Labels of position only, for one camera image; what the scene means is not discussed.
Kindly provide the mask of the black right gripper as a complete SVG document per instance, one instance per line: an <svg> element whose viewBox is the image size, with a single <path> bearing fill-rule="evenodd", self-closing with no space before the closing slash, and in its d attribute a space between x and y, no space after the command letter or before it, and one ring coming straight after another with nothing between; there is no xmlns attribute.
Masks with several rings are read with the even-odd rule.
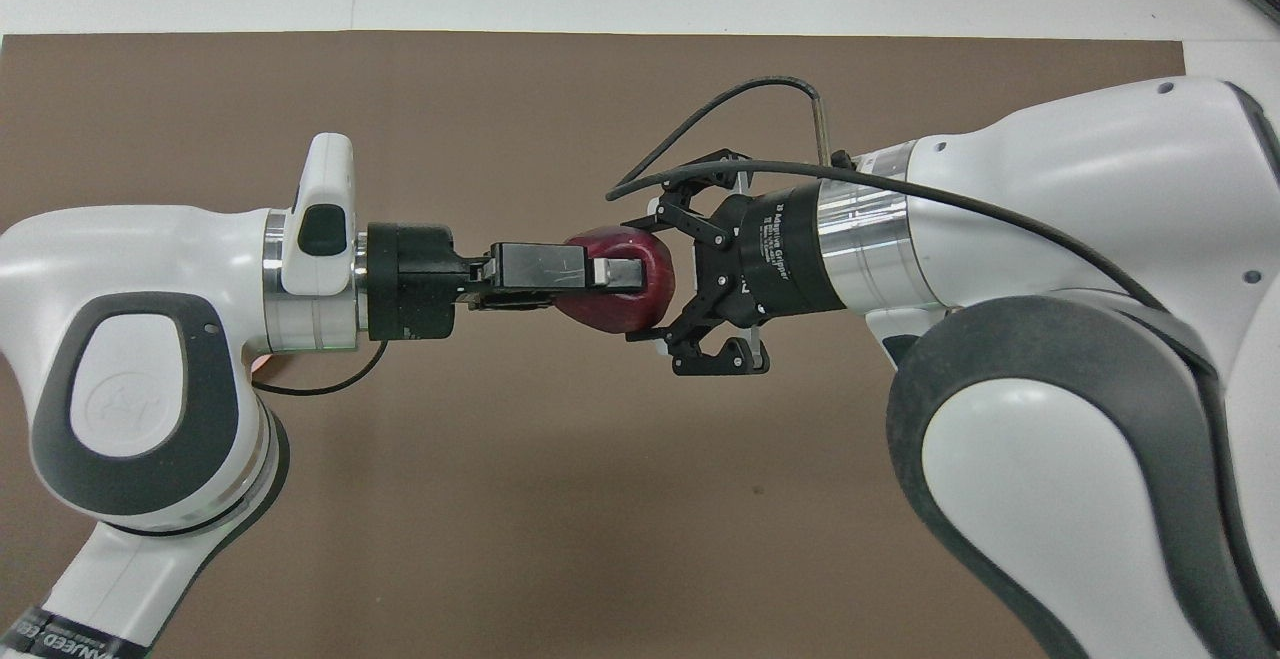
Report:
<svg viewBox="0 0 1280 659"><path fill-rule="evenodd" d="M677 229L699 250L698 267L709 261L709 280L664 328L627 331L628 343L654 340L671 358L677 376L763 375L771 358L760 326L794 314L841 311L826 270L817 234L818 188L787 188L750 197L751 171L700 173L692 179L664 182L650 232ZM710 216L694 211L703 189L723 188L730 197ZM737 328L716 354L701 349L713 328Z"/></svg>

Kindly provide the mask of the brown table mat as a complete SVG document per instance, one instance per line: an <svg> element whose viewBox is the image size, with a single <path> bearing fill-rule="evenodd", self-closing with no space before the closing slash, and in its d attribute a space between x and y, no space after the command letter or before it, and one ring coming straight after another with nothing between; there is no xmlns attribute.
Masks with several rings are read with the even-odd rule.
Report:
<svg viewBox="0 0 1280 659"><path fill-rule="evenodd" d="M851 152L1179 75L1175 41L512 33L8 36L0 230L64 205L289 203L349 136L358 218L458 248L636 218L605 191L705 100L797 75ZM154 659L1043 659L931 536L854 314L772 322L759 377L676 377L554 311L460 314L274 395L275 505Z"/></svg>

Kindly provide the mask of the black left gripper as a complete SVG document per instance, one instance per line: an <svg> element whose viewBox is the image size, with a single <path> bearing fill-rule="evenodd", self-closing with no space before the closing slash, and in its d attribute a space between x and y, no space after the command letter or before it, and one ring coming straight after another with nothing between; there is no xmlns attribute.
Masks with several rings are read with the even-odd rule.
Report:
<svg viewBox="0 0 1280 659"><path fill-rule="evenodd" d="M488 258L456 253L452 232L438 223L371 223L367 335L371 340L451 337L454 303L474 290ZM591 258L577 244L495 243L490 285L506 293L470 296L471 311L536 311L548 307L547 293L637 293L646 282L640 258Z"/></svg>

